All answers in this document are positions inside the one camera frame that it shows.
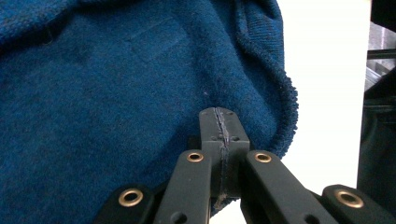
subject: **black metal bracket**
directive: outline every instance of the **black metal bracket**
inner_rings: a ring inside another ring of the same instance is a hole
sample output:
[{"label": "black metal bracket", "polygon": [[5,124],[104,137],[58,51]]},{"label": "black metal bracket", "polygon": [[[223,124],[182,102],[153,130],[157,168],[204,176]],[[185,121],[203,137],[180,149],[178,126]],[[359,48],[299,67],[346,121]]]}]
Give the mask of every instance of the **black metal bracket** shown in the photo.
[{"label": "black metal bracket", "polygon": [[199,118],[200,141],[190,139],[168,183],[115,190],[93,223],[203,224],[211,199],[221,207],[226,198],[241,198],[247,223],[396,223],[356,189],[329,186],[322,196],[305,189],[275,154],[252,150],[233,111],[208,108]]}]

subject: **white background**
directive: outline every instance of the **white background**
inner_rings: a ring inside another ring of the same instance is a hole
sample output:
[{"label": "white background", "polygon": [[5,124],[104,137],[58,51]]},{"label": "white background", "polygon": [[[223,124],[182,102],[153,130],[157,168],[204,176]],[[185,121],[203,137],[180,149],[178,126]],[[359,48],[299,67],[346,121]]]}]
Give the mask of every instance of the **white background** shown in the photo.
[{"label": "white background", "polygon": [[[356,188],[370,26],[369,0],[278,0],[285,62],[298,91],[298,130],[282,160],[307,188]],[[239,203],[211,224],[246,223]]]}]

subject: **blue towel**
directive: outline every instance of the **blue towel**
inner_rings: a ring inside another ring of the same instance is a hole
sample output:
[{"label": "blue towel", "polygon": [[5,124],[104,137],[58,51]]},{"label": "blue towel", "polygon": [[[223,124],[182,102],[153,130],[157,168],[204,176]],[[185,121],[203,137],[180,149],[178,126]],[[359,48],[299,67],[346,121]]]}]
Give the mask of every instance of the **blue towel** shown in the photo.
[{"label": "blue towel", "polygon": [[282,157],[296,95],[275,0],[0,1],[0,222],[90,223],[156,187],[212,106]]}]

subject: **blue fabric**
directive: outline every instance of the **blue fabric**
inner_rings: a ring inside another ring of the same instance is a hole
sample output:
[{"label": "blue fabric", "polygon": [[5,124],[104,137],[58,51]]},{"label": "blue fabric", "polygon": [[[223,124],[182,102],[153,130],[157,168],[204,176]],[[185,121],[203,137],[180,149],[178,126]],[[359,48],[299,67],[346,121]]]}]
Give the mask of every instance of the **blue fabric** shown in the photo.
[{"label": "blue fabric", "polygon": [[279,157],[296,129],[275,0],[3,0],[0,53],[1,223],[89,223],[159,185],[211,106]]}]

